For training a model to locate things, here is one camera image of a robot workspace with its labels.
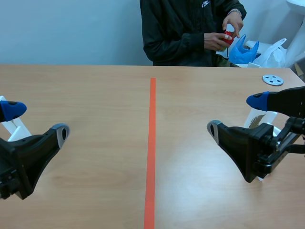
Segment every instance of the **bracelet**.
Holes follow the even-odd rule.
[[[228,15],[229,15],[230,13],[232,13],[232,12],[238,12],[238,13],[240,14],[240,16],[243,17],[242,13],[241,13],[240,10],[238,10],[238,9],[233,9],[233,10],[231,10],[231,11],[228,13]]]

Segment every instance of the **leaf pattern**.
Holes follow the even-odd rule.
[[[265,114],[262,114],[262,115],[255,117],[254,119],[252,119],[252,121],[249,125],[249,129],[257,128],[264,116],[265,116]]]

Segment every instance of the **orange tape line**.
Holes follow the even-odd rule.
[[[151,78],[144,229],[154,229],[156,177],[156,78]]]

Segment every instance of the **metal disc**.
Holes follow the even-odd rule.
[[[263,81],[272,86],[281,86],[284,84],[284,80],[277,75],[264,75]]]

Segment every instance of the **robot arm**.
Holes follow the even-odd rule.
[[[305,87],[292,88],[281,92],[265,92],[252,95],[247,103],[255,109],[276,111],[290,117],[284,129],[273,137],[273,126],[261,124],[255,129],[227,127],[214,120],[208,132],[215,142],[235,162],[251,183],[255,177],[264,178],[283,160],[288,153],[305,154],[304,145],[294,145],[300,135],[305,134]]]
[[[0,121],[10,121],[26,110],[22,103],[0,103]],[[47,164],[62,148],[70,129],[56,124],[42,135],[15,142],[0,138],[0,198],[17,194],[21,199],[31,195]]]

